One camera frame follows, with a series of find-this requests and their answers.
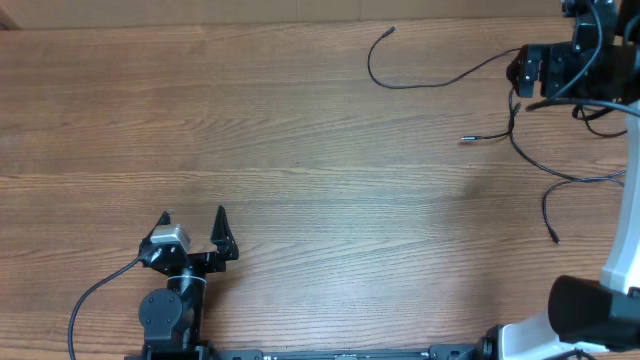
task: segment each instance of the wire end plug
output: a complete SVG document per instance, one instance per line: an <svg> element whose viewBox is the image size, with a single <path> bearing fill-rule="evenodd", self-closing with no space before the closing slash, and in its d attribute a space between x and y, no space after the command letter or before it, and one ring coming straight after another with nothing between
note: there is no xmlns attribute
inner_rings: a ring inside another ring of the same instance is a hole
<svg viewBox="0 0 640 360"><path fill-rule="evenodd" d="M460 138L461 141L477 141L482 140L482 136L463 136Z"/></svg>
<svg viewBox="0 0 640 360"><path fill-rule="evenodd" d="M393 25L391 28L389 28L389 30L385 31L384 34L382 34L382 38L386 38L387 36L393 34L393 32L396 31L396 26Z"/></svg>

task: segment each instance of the black cable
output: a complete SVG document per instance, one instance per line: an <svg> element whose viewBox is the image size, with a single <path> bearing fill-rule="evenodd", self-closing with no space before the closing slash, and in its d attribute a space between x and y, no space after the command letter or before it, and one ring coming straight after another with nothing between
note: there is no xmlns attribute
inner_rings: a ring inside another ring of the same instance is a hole
<svg viewBox="0 0 640 360"><path fill-rule="evenodd" d="M472 72L480 69L481 67L487 65L488 63L492 62L493 60L496 60L498 58L501 58L505 55L508 55L511 52L514 51L519 51L520 49L511 49L511 50L507 50L503 53L500 53L498 55L492 56L491 58L485 60L484 62L482 62L481 64L465 71L464 73L456 76L455 78L449 80L449 81L445 81L443 83L440 84L418 84L418 85L390 85L390 84L385 84L382 81L378 80L375 75L373 75L373 71L371 71L371 54L373 54L373 49L375 49L376 45L378 45L378 43L380 41L382 41L382 39L386 38L387 36L391 35L394 31L396 30L395 26L392 26L389 30L387 30L384 34L382 34L378 40L376 40L373 45L371 45L371 49L369 50L369 56L367 57L367 69L369 70L369 76L371 77L371 80L373 80L373 82L375 82L376 84L385 87L387 89L393 89L393 90L401 90L401 89L417 89L417 88L435 88L435 87L442 87L442 86L447 86L447 85L451 85L456 81L459 81L461 79L463 79L465 76L471 74Z"/></svg>
<svg viewBox="0 0 640 360"><path fill-rule="evenodd" d="M605 176L605 177L591 177L591 178L584 178L584 179L576 179L576 180L571 180L571 181L559 182L559 183L551 186L544 193L544 196L542 197L542 216L544 217L544 223L545 223L545 225L547 225L547 229L549 230L549 234L553 238L553 241L556 242L556 244L560 243L560 237L558 236L556 231L551 226L551 223L549 222L549 215L547 214L547 199L549 198L549 195L551 195L551 193L554 190L556 190L557 188L559 188L560 186L568 185L568 184L575 184L575 183L595 183L595 182L601 182L601 181L612 181L612 182L617 183L618 185L624 186L624 182L614 178L612 175Z"/></svg>
<svg viewBox="0 0 640 360"><path fill-rule="evenodd" d="M596 131L591 127L591 121L593 121L595 119L587 119L587 115L584 113L584 110L582 108L580 108L580 111L582 112L582 119L584 120L585 125L587 125L587 129L594 135L598 135L598 136L603 137L603 138L615 138L615 137L619 137L619 136L622 136L622 135L627 133L627 130L623 130L623 131L620 131L620 132L614 133L614 134L606 134L606 133L601 133L599 131Z"/></svg>
<svg viewBox="0 0 640 360"><path fill-rule="evenodd" d="M629 45L629 38L631 37L631 32L633 31L633 28L636 27L636 24L638 23L638 21L640 21L640 15L636 15L633 18L631 18L631 20L629 20L629 22L627 23L627 26L624 27L624 37L622 38L622 45L624 46Z"/></svg>
<svg viewBox="0 0 640 360"><path fill-rule="evenodd" d="M89 288L89 290L87 290L84 294L82 294L82 296L80 297L80 300L78 300L78 302L76 303L76 306L73 308L73 312L71 313L71 319L69 320L69 329L67 331L67 346L69 347L69 357L71 358L71 360L76 360L76 354L73 349L73 324L76 321L76 316L78 315L78 310L80 310L80 306L82 305L82 303L87 299L89 295L91 295L92 292L96 291L96 289L98 289L100 286L108 283L109 281L115 279L116 277L122 275L127 270L134 267L138 263L138 261L140 261L140 257L137 257L135 260L130 262L127 266L107 276L106 278L100 280L100 282L93 285L91 288Z"/></svg>
<svg viewBox="0 0 640 360"><path fill-rule="evenodd" d="M549 106L557 106L557 105L587 105L587 106L600 106L603 108L622 111L623 113L633 115L636 117L640 117L640 111L634 109L632 107L614 103L611 101L603 101L603 100L592 100L592 99L557 99L557 100L545 100L541 102L537 102L535 104L531 104L526 107L527 111L534 111L537 109L549 107Z"/></svg>
<svg viewBox="0 0 640 360"><path fill-rule="evenodd" d="M591 15L593 15L593 19L596 22L596 28L598 29L598 44L596 45L596 50L594 51L589 61L587 61L585 66L576 74L576 76L573 77L573 79L571 79L571 81L569 81L564 87L562 87L560 91L558 91L553 96L550 96L544 101L552 101L564 95L565 92L571 89L573 85L575 85L575 83L578 82L578 80L580 80L584 76L584 74L591 68L593 63L595 63L598 56L600 56L600 53L602 52L602 43L604 42L604 31L602 30L602 23L600 22L600 16L598 15L598 12L596 11L595 6L591 3L591 1L586 1L586 3L587 3L587 6L589 7L589 11L591 12Z"/></svg>
<svg viewBox="0 0 640 360"><path fill-rule="evenodd" d="M539 168L540 170L543 170L549 174L561 177L563 179L565 179L565 181L562 181L558 184L555 184L553 186L551 186L551 188L549 188L543 198L542 198L542 214L544 217L544 222L545 225L547 226L547 230L549 231L549 234L551 235L551 238L553 239L554 242L556 243L560 243L560 238L558 236L558 234L556 233L556 231L553 229L553 227L551 226L551 223L549 221L549 216L547 213L547 202L548 202L548 197L549 195L556 190L558 187L563 186L563 185L567 185L567 184L572 184L572 183L595 183L595 182L601 182L601 181L612 181L615 183L618 183L620 185L624 186L624 182L616 179L616 176L620 176L620 175L624 175L626 174L625 170L622 171L618 171L606 176L601 176L601 177L587 177L587 178L581 178L581 177L577 177L577 176L572 176L572 175L567 175L564 173L561 173L559 171L555 171L553 169L550 169L542 164L540 164L539 162L533 160L531 157L529 157L518 145L518 143L516 142L515 139L515 135L514 135L514 129L515 129L515 118L516 115L518 114L518 111L520 109L520 103L517 103L515 106L513 105L513 95L514 95L515 90L511 89L511 91L509 92L509 125L508 125L508 129L506 132L498 134L498 135L491 135L491 136L465 136L462 138L462 140L486 140L486 139L495 139L498 137L505 137L505 136L509 136L510 140L511 140L511 144L513 145L513 148L516 150L516 152L523 158L525 159L527 162L529 162L530 164L534 165L535 167Z"/></svg>

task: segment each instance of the wooden table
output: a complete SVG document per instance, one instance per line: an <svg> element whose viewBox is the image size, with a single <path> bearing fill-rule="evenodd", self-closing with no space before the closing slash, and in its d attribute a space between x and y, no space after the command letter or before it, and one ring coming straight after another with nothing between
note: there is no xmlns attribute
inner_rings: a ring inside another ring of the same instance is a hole
<svg viewBox="0 0 640 360"><path fill-rule="evenodd" d="M397 83L572 31L560 18L396 24L374 68ZM508 141L458 141L506 128L510 59L446 88L383 89L365 60L390 25L1 32L0 358L67 359L78 297L168 208L202 251L226 206L241 259L209 277L204 335L220 349L475 342L543 310L559 275L597 279L621 189L554 194L555 245L540 199L558 179ZM522 147L576 175L624 168L626 138L595 138L570 110L521 114ZM92 295L78 358L139 351L138 304L164 286L137 267Z"/></svg>

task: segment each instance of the black wire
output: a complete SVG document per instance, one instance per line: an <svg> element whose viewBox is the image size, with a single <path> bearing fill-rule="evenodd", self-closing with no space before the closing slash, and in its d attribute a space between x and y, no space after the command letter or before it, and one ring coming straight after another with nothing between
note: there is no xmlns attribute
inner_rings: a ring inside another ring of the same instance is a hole
<svg viewBox="0 0 640 360"><path fill-rule="evenodd" d="M596 28L598 29L598 45L596 45L596 50L594 51L589 61L587 61L585 66L582 68L582 70L580 70L576 74L576 76L574 76L573 79L571 79L571 81L569 81L562 89L560 89L560 91L558 91L553 96L550 96L547 100L544 100L544 101L555 100L560 96L564 95L565 92L571 89L573 85L575 85L575 83L578 82L578 80L580 80L584 76L584 74L591 68L593 63L597 60L598 56L600 56L600 53L602 52L602 43L604 42L604 32L602 30L602 23L600 22L600 16L598 15L598 12L596 11L595 6L591 3L591 1L587 1L586 3L587 3L587 6L589 6L589 11L591 12L591 15L593 15L593 19L596 22Z"/></svg>
<svg viewBox="0 0 640 360"><path fill-rule="evenodd" d="M603 100L592 100L592 99L557 99L557 100L545 100L541 102L537 102L535 104L531 104L526 107L527 111L534 111L537 109L549 107L549 106L557 106L557 105L590 105L590 106L600 106L603 108L622 111L623 113L633 115L636 117L640 117L640 111L634 109L632 107L614 103L611 101L603 101Z"/></svg>
<svg viewBox="0 0 640 360"><path fill-rule="evenodd" d="M548 203L549 195L551 195L551 193L554 190L556 190L558 187L563 185L573 184L573 183L595 183L595 182L601 182L601 181L611 181L624 186L624 182L616 179L615 177L626 174L626 170L618 171L606 176L582 178L582 177L567 175L559 171L555 171L533 160L520 148L520 146L518 145L515 139L515 135L514 135L515 118L516 118L516 115L518 114L518 111L520 110L520 103L517 103L515 106L513 105L514 92L515 92L514 89L511 89L511 91L509 92L509 125L508 125L507 131L498 135L474 136L469 138L473 138L473 140L486 140L486 139L495 139L499 137L509 136L509 139L511 140L511 144L513 145L513 148L523 159L525 159L527 162L534 165L535 167L539 168L540 170L543 170L549 174L565 179L564 181L551 186L542 197L542 215L544 217L545 225L547 226L547 230L549 231L549 234L551 235L551 238L553 239L553 241L556 243L560 243L560 237L558 236L556 231L553 229L553 226L551 226L551 222L549 221L549 216L547 212L547 203Z"/></svg>
<svg viewBox="0 0 640 360"><path fill-rule="evenodd" d="M595 119L587 119L587 115L584 113L584 110L582 109L582 107L580 108L580 111L582 112L582 119L584 120L585 125L587 125L587 129L594 135L598 135L598 136L603 137L603 138L615 138L615 137L619 137L619 136L622 136L622 135L627 133L627 130L623 130L623 131L620 131L620 132L614 133L614 134L606 134L606 133L601 133L599 131L596 131L591 127L591 121L593 121Z"/></svg>
<svg viewBox="0 0 640 360"><path fill-rule="evenodd" d="M627 26L624 27L624 37L622 38L622 45L624 46L629 45L629 38L631 37L631 31L633 31L633 28L636 26L638 21L640 21L640 15L636 15L633 18L631 18L631 20L629 20L629 22L627 23Z"/></svg>
<svg viewBox="0 0 640 360"><path fill-rule="evenodd" d="M549 195L551 195L551 193L554 190L556 190L557 188L559 188L560 186L563 186L563 185L575 184L575 183L595 183L595 182L601 182L601 181L612 181L612 182L615 182L618 185L624 186L624 182L612 177L612 175L609 175L609 176L605 176L605 177L591 177L591 178L584 178L584 179L576 179L576 180L571 180L571 181L559 182L559 183L551 186L544 193L544 196L542 197L542 216L544 217L544 223L545 223L545 225L547 225L547 229L549 230L549 234L553 238L553 241L555 241L557 244L560 243L560 237L558 236L556 231L551 226L551 223L549 222L549 215L547 214L547 199L549 198Z"/></svg>
<svg viewBox="0 0 640 360"><path fill-rule="evenodd" d="M417 88L434 88L434 87L442 87L442 86L447 86L447 85L451 85L456 81L459 81L461 79L463 79L465 76L471 74L472 72L480 69L481 67L487 65L488 63L492 62L493 60L496 60L498 58L501 58L505 55L508 55L511 52L514 51L519 51L520 49L511 49L511 50L507 50L503 53L500 53L498 55L492 56L489 59L485 60L484 62L482 62L481 64L465 71L464 73L456 76L455 78L449 80L449 81L445 81L443 83L440 84L418 84L418 85L390 85L390 84L385 84L382 81L378 80L375 75L373 75L373 71L371 71L371 54L373 53L373 49L376 47L376 45L378 45L378 43L380 41L382 41L382 39L386 38L387 36L391 35L394 31L396 30L396 27L393 26L391 27L389 30L387 30L384 34L382 34L378 40L376 40L373 45L371 45L371 49L369 50L369 56L367 57L367 69L369 70L369 76L371 77L371 80L373 80L373 82L375 82L376 84L385 87L387 89L393 89L393 90L401 90L401 89L417 89Z"/></svg>
<svg viewBox="0 0 640 360"><path fill-rule="evenodd" d="M73 324L76 321L76 316L78 315L78 310L80 310L80 306L82 305L82 303L87 299L89 295L91 295L92 292L96 291L96 289L98 289L100 286L108 283L109 281L122 275L125 271L134 267L138 263L138 261L140 261L140 257L137 257L135 260L130 262L127 266L107 276L106 278L100 280L100 282L93 285L91 288L89 288L89 290L87 290L84 294L82 294L82 296L76 303L76 306L73 308L73 312L71 313L71 319L69 320L69 329L67 331L67 346L69 347L69 357L71 358L71 360L76 360L76 354L73 349Z"/></svg>

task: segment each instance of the wood grain surface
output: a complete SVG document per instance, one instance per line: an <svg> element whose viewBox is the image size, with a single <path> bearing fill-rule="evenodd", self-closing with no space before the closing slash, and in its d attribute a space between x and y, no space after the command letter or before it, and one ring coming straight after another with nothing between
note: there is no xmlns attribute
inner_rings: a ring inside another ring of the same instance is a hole
<svg viewBox="0 0 640 360"><path fill-rule="evenodd" d="M396 24L373 61L395 83L571 34L559 18ZM227 209L241 259L209 277L219 349L475 342L543 310L559 275L597 279L621 189L554 194L553 244L540 200L558 179L508 141L458 141L506 128L510 59L446 88L383 89L365 60L390 25L0 32L0 358L67 359L78 297L168 208L195 251ZM571 174L626 164L626 138L595 138L570 108L521 114L517 136ZM78 358L139 351L138 304L164 285L136 267L91 296Z"/></svg>

